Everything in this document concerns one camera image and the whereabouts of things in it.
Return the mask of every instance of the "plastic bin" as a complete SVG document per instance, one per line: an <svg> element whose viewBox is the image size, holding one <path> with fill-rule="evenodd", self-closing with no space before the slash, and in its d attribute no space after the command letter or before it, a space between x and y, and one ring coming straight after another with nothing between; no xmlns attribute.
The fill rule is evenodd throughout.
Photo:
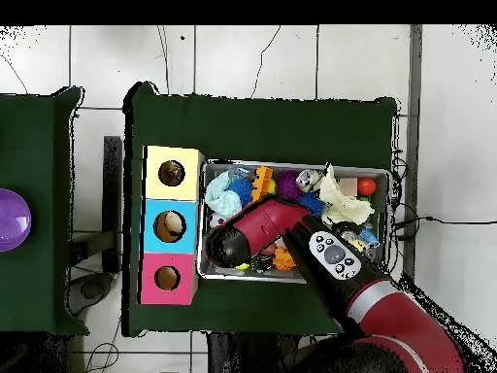
<svg viewBox="0 0 497 373"><path fill-rule="evenodd" d="M273 169L273 178L278 179L278 174L285 170L302 171L305 169L324 170L323 165L310 164L291 164L291 163L268 163L255 161L233 160L229 163L225 160L208 160L205 161L201 174L202 189L209 182L217 177L222 172L229 170L234 166L243 166L246 169L255 170L259 166L267 166ZM375 180L377 184L376 191L371 195L371 206L375 209L375 213L371 215L368 222L373 226L373 231L379 239L381 245L377 250L376 261L387 261L389 251L389 239L391 231L391 207L390 199L392 197L392 179L391 174L386 170L381 169L365 169L354 167L339 167L333 166L335 178L363 178L369 177ZM210 230L209 216L211 209L207 204L200 205L200 221L199 235L197 247L197 271L200 276L206 279L223 279L223 280L240 280L240 281L259 281L259 282L287 282L305 284L306 281L302 278L298 268L294 267L287 272L281 272L277 269L272 269L264 273L256 273L251 269L238 270L226 269L215 266L211 263L203 252L205 238Z"/></svg>

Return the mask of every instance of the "purple plate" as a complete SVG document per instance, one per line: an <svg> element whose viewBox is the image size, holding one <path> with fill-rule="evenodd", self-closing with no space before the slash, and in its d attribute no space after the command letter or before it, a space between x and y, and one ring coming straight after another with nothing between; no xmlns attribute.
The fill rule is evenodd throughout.
<svg viewBox="0 0 497 373"><path fill-rule="evenodd" d="M0 188L0 252L15 249L31 229L31 212L17 193Z"/></svg>

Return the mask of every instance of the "orange gear toy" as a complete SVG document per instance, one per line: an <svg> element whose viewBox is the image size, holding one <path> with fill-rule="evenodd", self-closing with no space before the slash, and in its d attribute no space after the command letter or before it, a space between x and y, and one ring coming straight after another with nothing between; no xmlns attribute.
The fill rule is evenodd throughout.
<svg viewBox="0 0 497 373"><path fill-rule="evenodd" d="M287 272L292 267L296 266L290 253L287 252L285 249L275 250L275 257L273 258L273 264L281 272Z"/></svg>
<svg viewBox="0 0 497 373"><path fill-rule="evenodd" d="M255 180L252 183L253 191L251 192L252 202L259 200L268 192L268 185L273 176L273 169L270 167L257 167L255 169Z"/></svg>

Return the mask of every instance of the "green table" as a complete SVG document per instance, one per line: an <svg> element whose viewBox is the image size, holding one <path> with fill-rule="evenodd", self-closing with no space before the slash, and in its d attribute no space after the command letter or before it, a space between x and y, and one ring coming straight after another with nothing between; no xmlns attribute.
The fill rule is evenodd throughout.
<svg viewBox="0 0 497 373"><path fill-rule="evenodd" d="M199 150L206 158L391 169L395 100L291 101L161 96L136 84L124 101L123 322L149 330L321 334L339 331L307 285L200 279L187 307L138 305L141 156L143 145Z"/></svg>
<svg viewBox="0 0 497 373"><path fill-rule="evenodd" d="M69 127L78 87L53 96L0 95L0 187L32 215L19 247L0 253L0 331L85 334L66 310L70 213Z"/></svg>

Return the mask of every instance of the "shape sorter box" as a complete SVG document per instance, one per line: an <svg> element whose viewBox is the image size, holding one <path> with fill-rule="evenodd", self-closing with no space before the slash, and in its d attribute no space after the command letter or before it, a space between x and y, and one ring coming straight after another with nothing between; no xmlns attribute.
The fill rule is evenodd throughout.
<svg viewBox="0 0 497 373"><path fill-rule="evenodd" d="M199 176L203 159L204 156L194 149L144 148L142 179L145 179L145 191L142 193L140 213L145 213L145 224L142 228L140 223L143 261L139 263L137 296L140 304L191 304L198 283L195 251ZM174 181L173 186L167 186L161 170L171 161L181 167L181 178ZM182 235L175 241L163 241L154 231L155 220L163 212L175 212L182 218ZM157 282L156 272L164 267L173 268L179 278L171 289L160 288Z"/></svg>

